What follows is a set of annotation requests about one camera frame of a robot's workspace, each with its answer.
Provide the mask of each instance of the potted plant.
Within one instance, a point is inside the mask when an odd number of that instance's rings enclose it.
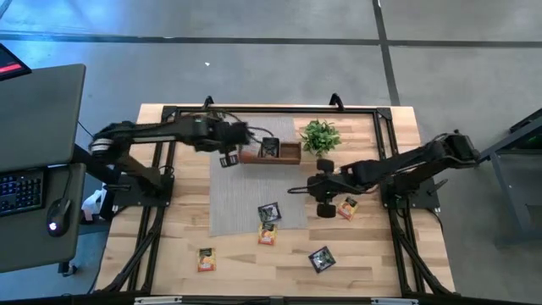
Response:
[[[305,127],[305,135],[301,135],[303,150],[310,152],[318,158],[340,144],[339,131],[332,126],[333,123],[319,120],[311,121]]]

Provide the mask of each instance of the wooden box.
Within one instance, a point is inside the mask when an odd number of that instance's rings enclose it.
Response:
[[[299,164],[301,162],[301,143],[281,142],[278,158],[260,158],[253,152],[240,150],[239,161],[243,164]]]

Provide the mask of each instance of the wooden tabletop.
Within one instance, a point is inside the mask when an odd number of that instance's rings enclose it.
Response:
[[[163,106],[141,105],[137,122],[159,122]],[[391,112],[400,153],[418,147],[420,137],[413,108],[391,107]],[[335,167],[362,159],[378,159],[373,119],[370,115],[265,115],[292,116],[298,137],[302,128],[312,119],[334,122],[340,132],[342,144],[330,152],[327,158],[335,161]],[[383,133],[387,135],[384,122],[382,127]],[[316,216],[316,203],[307,197],[308,228],[279,230],[277,243],[273,247],[258,245],[257,233],[210,237],[209,154],[195,153],[192,147],[180,143],[176,146],[174,194],[163,222],[152,285],[153,295],[400,295],[390,222],[382,208],[378,192],[356,197],[360,206],[352,221],[339,215],[334,219],[320,219]],[[164,147],[162,164],[165,162],[166,149],[167,145]],[[153,151],[154,145],[134,145],[130,154],[150,166]],[[307,176],[317,172],[314,156],[303,153],[301,160],[299,166]],[[342,202],[344,198],[338,196],[334,202]],[[133,253],[141,210],[142,208],[138,207],[127,208],[114,218],[97,279],[97,289],[109,284]],[[453,280],[439,223],[425,210],[413,210],[412,221],[420,256],[440,282],[453,291]],[[329,248],[337,263],[323,273],[316,274],[307,256],[323,246]],[[196,251],[204,247],[216,248],[216,271],[197,272]],[[406,258],[405,263],[413,289],[410,259]],[[141,265],[139,286],[143,281],[146,266],[147,255]]]

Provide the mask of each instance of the concrete floor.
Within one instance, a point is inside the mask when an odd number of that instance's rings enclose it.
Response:
[[[381,0],[389,39],[541,41],[537,0]],[[121,36],[378,39],[370,0],[13,0],[0,35],[75,33]],[[142,103],[390,105],[378,46],[162,44],[0,41],[31,68],[87,66],[80,121],[96,132],[135,119]],[[401,105],[413,106],[423,139],[455,128],[482,150],[540,108],[539,48],[391,47]],[[86,145],[88,136],[78,133]],[[462,295],[521,302],[542,299],[542,246],[498,249],[511,234],[488,164],[447,170],[439,190],[445,241]],[[0,274],[0,299],[87,291],[104,238],[78,247],[81,273],[63,279],[42,267]],[[41,279],[48,286],[17,286]]]

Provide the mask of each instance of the yellow snack packet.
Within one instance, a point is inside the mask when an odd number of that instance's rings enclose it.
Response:
[[[257,234],[257,243],[272,246],[277,239],[277,225],[271,223],[260,224]]]
[[[352,220],[354,218],[354,213],[357,210],[357,201],[352,199],[352,197],[347,197],[346,200],[339,206],[337,211],[342,217]]]
[[[217,269],[217,259],[214,248],[200,249],[197,253],[197,272],[214,271]]]

